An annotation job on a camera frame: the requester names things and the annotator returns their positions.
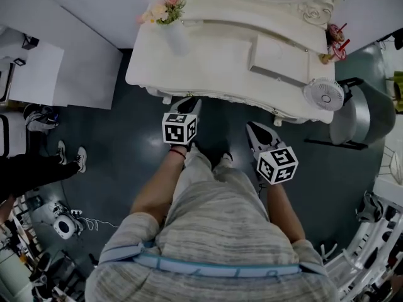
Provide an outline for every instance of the white fan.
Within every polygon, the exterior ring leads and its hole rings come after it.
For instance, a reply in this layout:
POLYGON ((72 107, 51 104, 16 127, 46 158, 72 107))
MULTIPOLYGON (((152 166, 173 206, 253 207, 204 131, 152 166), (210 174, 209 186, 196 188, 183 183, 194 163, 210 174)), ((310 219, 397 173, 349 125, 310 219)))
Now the white fan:
POLYGON ((344 101, 343 88, 326 77, 314 79, 304 87, 305 99, 313 106, 327 111, 341 109, 344 101))

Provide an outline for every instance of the black and white cube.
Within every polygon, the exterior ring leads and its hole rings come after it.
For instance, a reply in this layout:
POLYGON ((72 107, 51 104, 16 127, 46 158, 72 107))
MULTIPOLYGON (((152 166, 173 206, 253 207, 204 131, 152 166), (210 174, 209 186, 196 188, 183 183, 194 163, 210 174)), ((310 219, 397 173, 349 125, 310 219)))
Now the black and white cube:
POLYGON ((164 143, 188 144, 197 133, 197 115, 165 113, 162 120, 164 143))
POLYGON ((291 180, 297 170, 298 160, 291 147, 262 152, 258 160, 258 172, 270 183, 291 180))

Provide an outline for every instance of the white vanity table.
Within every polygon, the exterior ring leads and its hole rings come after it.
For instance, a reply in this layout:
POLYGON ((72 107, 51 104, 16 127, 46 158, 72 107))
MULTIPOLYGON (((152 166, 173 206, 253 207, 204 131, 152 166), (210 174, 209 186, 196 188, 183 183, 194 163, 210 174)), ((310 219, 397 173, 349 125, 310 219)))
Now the white vanity table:
MULTIPOLYGON (((140 27, 128 66, 126 81, 146 87, 150 94, 208 96, 259 106, 282 120, 330 123, 333 112, 311 106, 301 87, 279 78, 251 72, 248 67, 252 41, 258 35, 287 43, 295 53, 306 53, 304 64, 309 81, 334 79, 334 64, 322 65, 318 53, 326 53, 321 26, 304 21, 304 11, 295 4, 269 4, 257 0, 187 0, 182 17, 191 51, 175 56, 161 29, 155 24, 140 27)), ((269 48, 278 48, 274 42, 269 48)), ((287 64, 292 53, 278 54, 287 64)))

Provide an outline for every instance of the dark floor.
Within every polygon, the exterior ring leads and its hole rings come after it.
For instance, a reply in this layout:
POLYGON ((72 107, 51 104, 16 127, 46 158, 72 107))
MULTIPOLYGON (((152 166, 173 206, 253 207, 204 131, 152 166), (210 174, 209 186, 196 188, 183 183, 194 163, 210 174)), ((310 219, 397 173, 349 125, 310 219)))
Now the dark floor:
MULTIPOLYGON (((161 98, 148 95, 145 89, 125 82, 130 52, 126 51, 123 58, 112 110, 61 108, 60 126, 48 136, 48 152, 53 154, 57 141, 63 139, 69 159, 73 159, 80 145, 84 145, 88 151, 87 172, 40 190, 46 201, 66 202, 63 185, 72 209, 83 210, 84 217, 115 225, 128 215, 137 192, 157 169, 169 148, 163 144, 161 133, 162 114, 169 106, 163 105, 161 98)), ((368 56, 367 52, 361 53, 364 58, 368 56)), ((371 68, 376 67, 379 60, 376 48, 372 56, 372 60, 365 59, 364 62, 359 54, 352 57, 354 61, 347 70, 338 69, 338 78, 369 77, 376 84, 378 74, 371 68)), ((253 157, 245 133, 245 124, 250 120, 273 126, 273 116, 267 111, 203 98, 197 140, 213 162, 217 161, 221 151, 228 148, 235 166, 245 171, 256 184, 251 165, 253 157)), ((337 240, 340 248, 346 247, 358 228, 355 209, 379 170, 383 143, 362 151, 304 143, 307 136, 327 133, 328 126, 322 123, 284 123, 275 129, 287 145, 293 147, 300 162, 294 179, 286 182, 285 188, 307 238, 316 247, 322 240, 337 240)), ((33 213, 36 221, 44 223, 52 223, 51 216, 47 205, 33 213)), ((44 223, 35 225, 43 246, 51 251, 68 251, 85 275, 91 271, 88 254, 98 258, 115 231, 109 225, 100 224, 97 232, 85 230, 79 238, 63 240, 44 223)))

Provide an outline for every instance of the gray shirt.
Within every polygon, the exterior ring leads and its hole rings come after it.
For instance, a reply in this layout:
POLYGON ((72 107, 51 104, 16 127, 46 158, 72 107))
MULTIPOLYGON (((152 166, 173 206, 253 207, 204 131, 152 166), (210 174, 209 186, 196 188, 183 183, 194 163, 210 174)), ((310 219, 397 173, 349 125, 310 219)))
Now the gray shirt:
MULTIPOLYGON (((225 265, 322 265, 310 242, 293 244, 268 221, 257 196, 221 182, 190 186, 172 205, 166 224, 146 213, 124 219, 104 250, 156 239, 148 249, 188 262, 225 265)), ((97 267, 86 301, 338 301, 322 275, 300 273, 269 278, 200 277, 164 272, 133 262, 97 267)))

